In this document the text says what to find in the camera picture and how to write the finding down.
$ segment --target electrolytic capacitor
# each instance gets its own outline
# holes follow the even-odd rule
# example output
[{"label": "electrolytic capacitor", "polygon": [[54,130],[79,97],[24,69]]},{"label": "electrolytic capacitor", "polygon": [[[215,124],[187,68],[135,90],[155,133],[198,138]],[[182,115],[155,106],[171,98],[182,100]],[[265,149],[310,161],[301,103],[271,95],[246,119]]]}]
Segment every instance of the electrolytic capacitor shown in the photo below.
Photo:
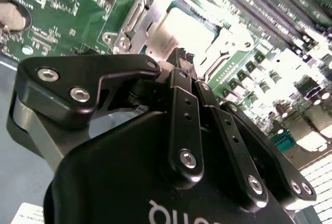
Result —
[{"label": "electrolytic capacitor", "polygon": [[278,134],[281,134],[284,132],[284,129],[282,128],[282,126],[280,125],[280,123],[276,120],[274,120],[272,122],[272,125],[273,125],[273,128],[275,129],[275,131],[278,133]]},{"label": "electrolytic capacitor", "polygon": [[263,93],[268,94],[269,92],[271,92],[271,88],[268,85],[261,85],[260,88],[262,89]]},{"label": "electrolytic capacitor", "polygon": [[312,101],[314,106],[319,105],[322,102],[319,94],[315,94],[313,97],[310,98],[310,100]]},{"label": "electrolytic capacitor", "polygon": [[322,60],[329,69],[332,69],[332,55],[327,54]]},{"label": "electrolytic capacitor", "polygon": [[281,104],[276,104],[275,110],[282,118],[286,118],[288,116],[288,112],[286,112],[285,108]]},{"label": "electrolytic capacitor", "polygon": [[272,77],[271,77],[271,79],[274,81],[274,83],[275,84],[279,84],[279,83],[281,83],[281,80],[282,80],[282,78],[281,78],[281,76],[280,75],[273,75]]},{"label": "electrolytic capacitor", "polygon": [[250,97],[250,102],[253,104],[254,107],[257,108],[262,105],[262,101],[256,95],[252,95]]},{"label": "electrolytic capacitor", "polygon": [[326,100],[327,98],[330,97],[330,93],[327,92],[325,89],[322,89],[321,91],[318,92],[322,100]]}]

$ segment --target white label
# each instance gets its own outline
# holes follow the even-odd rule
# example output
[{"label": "white label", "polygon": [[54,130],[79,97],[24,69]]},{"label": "white label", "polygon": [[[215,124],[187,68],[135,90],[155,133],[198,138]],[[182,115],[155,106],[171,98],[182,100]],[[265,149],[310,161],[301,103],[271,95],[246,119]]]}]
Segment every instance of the white label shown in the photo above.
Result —
[{"label": "white label", "polygon": [[43,208],[23,202],[11,224],[44,224]]}]

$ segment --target silver screw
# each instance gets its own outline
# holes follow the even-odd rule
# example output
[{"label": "silver screw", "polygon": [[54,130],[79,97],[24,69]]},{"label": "silver screw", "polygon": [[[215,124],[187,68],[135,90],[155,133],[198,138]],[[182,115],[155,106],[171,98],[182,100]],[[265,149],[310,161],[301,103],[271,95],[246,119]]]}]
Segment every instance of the silver screw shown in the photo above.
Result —
[{"label": "silver screw", "polygon": [[183,71],[178,72],[183,78],[187,78],[187,74]]},{"label": "silver screw", "polygon": [[202,83],[202,87],[203,87],[206,91],[209,91],[209,87],[208,87],[208,85],[206,85],[205,83]]},{"label": "silver screw", "polygon": [[32,55],[33,54],[33,48],[31,48],[29,45],[24,45],[22,47],[22,53],[25,55]]},{"label": "silver screw", "polygon": [[302,187],[305,189],[305,191],[308,194],[312,194],[312,190],[310,189],[310,187],[308,185],[306,185],[305,183],[302,183]]},{"label": "silver screw", "polygon": [[233,111],[238,111],[237,107],[234,106],[234,105],[232,105],[232,104],[230,104],[229,107],[230,107],[230,109],[232,109]]},{"label": "silver screw", "polygon": [[104,42],[110,43],[112,41],[112,37],[108,33],[104,33],[103,35]]},{"label": "silver screw", "polygon": [[54,82],[59,79],[59,74],[49,68],[41,68],[37,71],[39,79],[47,82]]},{"label": "silver screw", "polygon": [[296,182],[294,182],[293,180],[289,180],[289,182],[290,182],[290,185],[291,185],[292,189],[293,189],[296,193],[298,193],[298,194],[301,194],[301,193],[302,193],[300,187],[297,185]]},{"label": "silver screw", "polygon": [[90,99],[90,94],[83,88],[72,88],[70,91],[71,97],[78,102],[86,102]]},{"label": "silver screw", "polygon": [[130,40],[126,37],[120,39],[120,47],[124,50],[128,50],[130,47]]},{"label": "silver screw", "polygon": [[153,63],[153,62],[151,62],[151,61],[147,61],[147,65],[148,65],[149,67],[152,67],[152,68],[156,68],[156,67],[157,67],[156,64]]},{"label": "silver screw", "polygon": [[248,183],[250,187],[257,193],[263,194],[263,187],[261,186],[260,182],[253,176],[248,177]]},{"label": "silver screw", "polygon": [[197,165],[196,158],[187,150],[181,151],[180,160],[184,164],[184,166],[189,169],[193,169]]}]

